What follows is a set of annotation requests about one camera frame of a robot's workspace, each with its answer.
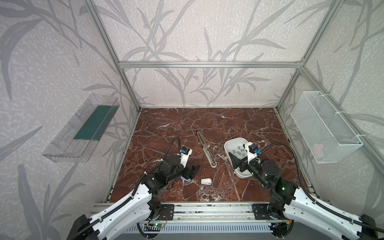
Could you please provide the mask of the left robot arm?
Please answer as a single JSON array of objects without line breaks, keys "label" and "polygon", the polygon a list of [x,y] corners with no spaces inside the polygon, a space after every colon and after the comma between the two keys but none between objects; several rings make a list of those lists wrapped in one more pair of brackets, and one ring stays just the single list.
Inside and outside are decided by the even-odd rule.
[{"label": "left robot arm", "polygon": [[157,196],[170,190],[179,180],[192,180],[198,166],[188,167],[192,149],[179,146],[174,155],[165,153],[161,163],[146,172],[134,189],[107,209],[75,220],[68,235],[69,240],[114,240],[128,228],[160,215],[161,203]]}]

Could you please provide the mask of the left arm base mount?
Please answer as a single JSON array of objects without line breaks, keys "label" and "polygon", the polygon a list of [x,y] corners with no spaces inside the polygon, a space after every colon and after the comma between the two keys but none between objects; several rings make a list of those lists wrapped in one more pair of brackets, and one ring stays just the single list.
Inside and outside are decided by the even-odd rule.
[{"label": "left arm base mount", "polygon": [[174,218],[174,213],[174,204],[160,204],[154,210],[151,210],[147,220],[171,221]]}]

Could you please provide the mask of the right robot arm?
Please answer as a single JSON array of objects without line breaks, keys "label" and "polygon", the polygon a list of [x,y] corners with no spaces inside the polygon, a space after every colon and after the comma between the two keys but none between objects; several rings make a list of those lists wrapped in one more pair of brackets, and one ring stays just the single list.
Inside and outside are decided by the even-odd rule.
[{"label": "right robot arm", "polygon": [[261,159],[265,149],[260,151],[244,138],[229,140],[224,148],[238,177],[253,177],[270,191],[270,217],[304,224],[333,240],[377,240],[378,234],[383,233],[370,216],[342,211],[284,179],[274,161]]}]

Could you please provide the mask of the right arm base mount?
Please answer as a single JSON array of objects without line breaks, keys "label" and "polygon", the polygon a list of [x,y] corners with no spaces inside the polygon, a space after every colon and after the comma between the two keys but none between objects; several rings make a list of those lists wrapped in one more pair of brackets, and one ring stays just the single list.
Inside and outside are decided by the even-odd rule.
[{"label": "right arm base mount", "polygon": [[252,212],[254,214],[255,220],[279,220],[279,217],[273,217],[268,212],[267,203],[254,203],[252,204]]}]

